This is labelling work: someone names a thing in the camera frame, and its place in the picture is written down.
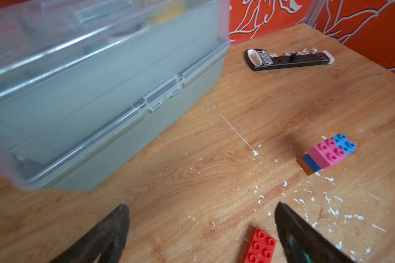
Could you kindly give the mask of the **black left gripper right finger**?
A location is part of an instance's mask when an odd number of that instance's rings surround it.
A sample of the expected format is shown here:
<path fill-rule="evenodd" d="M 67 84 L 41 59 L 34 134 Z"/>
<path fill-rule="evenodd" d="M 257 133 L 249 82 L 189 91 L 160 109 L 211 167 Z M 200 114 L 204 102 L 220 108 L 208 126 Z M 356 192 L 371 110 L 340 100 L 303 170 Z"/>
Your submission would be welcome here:
<path fill-rule="evenodd" d="M 335 248 L 287 204 L 276 206 L 275 223 L 289 263 L 351 263 L 352 260 Z"/>

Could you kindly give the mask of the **aluminium corner frame post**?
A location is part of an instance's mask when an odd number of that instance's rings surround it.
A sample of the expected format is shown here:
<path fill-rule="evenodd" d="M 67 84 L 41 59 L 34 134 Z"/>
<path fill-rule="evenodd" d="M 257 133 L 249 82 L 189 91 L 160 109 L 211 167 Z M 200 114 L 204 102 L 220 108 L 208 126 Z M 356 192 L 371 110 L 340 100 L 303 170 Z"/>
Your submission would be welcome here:
<path fill-rule="evenodd" d="M 313 27 L 321 10 L 325 6 L 328 0 L 312 0 L 309 9 L 305 15 L 305 19 L 303 20 L 307 25 Z"/>

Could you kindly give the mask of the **dark brown bit holder case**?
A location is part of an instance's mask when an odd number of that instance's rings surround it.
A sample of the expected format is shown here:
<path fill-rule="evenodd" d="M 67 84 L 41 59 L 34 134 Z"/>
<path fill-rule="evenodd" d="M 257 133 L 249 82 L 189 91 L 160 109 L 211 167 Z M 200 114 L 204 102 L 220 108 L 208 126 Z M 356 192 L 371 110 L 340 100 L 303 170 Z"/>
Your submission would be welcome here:
<path fill-rule="evenodd" d="M 252 71 L 331 65 L 335 62 L 331 53 L 326 50 L 318 52 L 316 48 L 311 52 L 304 49 L 302 52 L 285 53 L 282 56 L 268 53 L 263 49 L 247 49 L 244 52 L 244 58 Z"/>

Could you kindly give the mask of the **orange square lego brick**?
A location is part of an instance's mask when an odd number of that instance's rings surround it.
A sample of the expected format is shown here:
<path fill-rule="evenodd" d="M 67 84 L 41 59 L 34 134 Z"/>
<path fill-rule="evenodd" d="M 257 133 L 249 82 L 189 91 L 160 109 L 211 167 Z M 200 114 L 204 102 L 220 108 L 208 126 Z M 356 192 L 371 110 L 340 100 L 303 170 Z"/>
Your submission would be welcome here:
<path fill-rule="evenodd" d="M 303 159 L 297 160 L 297 164 L 306 173 L 306 175 L 310 176 L 314 173 L 314 171 L 311 169 L 311 167 Z"/>

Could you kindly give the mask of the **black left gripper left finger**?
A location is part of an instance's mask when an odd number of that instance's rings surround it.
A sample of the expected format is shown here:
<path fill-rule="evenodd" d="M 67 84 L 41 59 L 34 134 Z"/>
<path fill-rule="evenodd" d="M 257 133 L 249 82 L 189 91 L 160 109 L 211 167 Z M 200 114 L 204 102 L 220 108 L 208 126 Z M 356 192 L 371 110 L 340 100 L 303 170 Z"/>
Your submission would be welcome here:
<path fill-rule="evenodd" d="M 121 204 L 52 262 L 118 263 L 126 246 L 129 227 L 129 207 Z"/>

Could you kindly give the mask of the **pink square lego brick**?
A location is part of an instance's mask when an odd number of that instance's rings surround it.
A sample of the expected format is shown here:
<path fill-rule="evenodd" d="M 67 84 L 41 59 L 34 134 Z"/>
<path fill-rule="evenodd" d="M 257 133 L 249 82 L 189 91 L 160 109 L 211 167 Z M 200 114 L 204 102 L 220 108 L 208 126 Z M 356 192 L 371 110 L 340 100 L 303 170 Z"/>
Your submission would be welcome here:
<path fill-rule="evenodd" d="M 312 147 L 308 154 L 320 166 L 325 169 L 334 166 L 344 160 L 347 155 L 343 149 L 340 149 L 335 140 L 326 139 L 316 146 Z"/>

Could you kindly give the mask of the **blue square lego brick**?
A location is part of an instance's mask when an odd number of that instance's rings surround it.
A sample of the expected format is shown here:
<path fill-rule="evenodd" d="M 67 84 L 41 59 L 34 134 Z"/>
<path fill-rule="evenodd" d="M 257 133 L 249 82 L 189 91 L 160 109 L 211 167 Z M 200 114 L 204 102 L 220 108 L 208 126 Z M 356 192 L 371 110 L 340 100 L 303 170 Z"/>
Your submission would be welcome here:
<path fill-rule="evenodd" d="M 309 154 L 304 155 L 302 160 L 307 164 L 307 166 L 313 173 L 316 173 L 321 170 L 321 167 Z"/>

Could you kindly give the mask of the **grey green plastic toolbox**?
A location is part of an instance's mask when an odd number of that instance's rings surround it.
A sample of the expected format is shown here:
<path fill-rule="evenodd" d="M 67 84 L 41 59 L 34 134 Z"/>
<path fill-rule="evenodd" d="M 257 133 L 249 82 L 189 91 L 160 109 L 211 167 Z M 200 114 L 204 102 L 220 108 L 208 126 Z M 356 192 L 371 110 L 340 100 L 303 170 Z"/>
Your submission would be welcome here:
<path fill-rule="evenodd" d="M 89 192 L 218 82 L 228 1 L 0 9 L 0 176 Z"/>

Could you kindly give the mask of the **light blue long lego brick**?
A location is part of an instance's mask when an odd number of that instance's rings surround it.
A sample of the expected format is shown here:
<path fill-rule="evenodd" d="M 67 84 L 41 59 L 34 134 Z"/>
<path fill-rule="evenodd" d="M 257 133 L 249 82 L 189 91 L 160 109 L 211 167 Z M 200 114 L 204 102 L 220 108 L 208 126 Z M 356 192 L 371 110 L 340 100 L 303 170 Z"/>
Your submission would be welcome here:
<path fill-rule="evenodd" d="M 345 152 L 346 155 L 351 154 L 357 149 L 356 144 L 349 141 L 344 134 L 339 133 L 333 136 L 331 139 L 336 143 L 338 148 Z"/>

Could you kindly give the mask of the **red long lego brick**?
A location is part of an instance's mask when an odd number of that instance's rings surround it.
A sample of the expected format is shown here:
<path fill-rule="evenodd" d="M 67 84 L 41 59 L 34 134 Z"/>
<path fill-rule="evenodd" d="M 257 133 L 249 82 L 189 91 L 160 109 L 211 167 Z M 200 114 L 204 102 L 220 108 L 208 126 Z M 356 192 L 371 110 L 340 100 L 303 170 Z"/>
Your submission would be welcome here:
<path fill-rule="evenodd" d="M 271 263 L 277 241 L 256 227 L 244 257 L 244 263 Z"/>

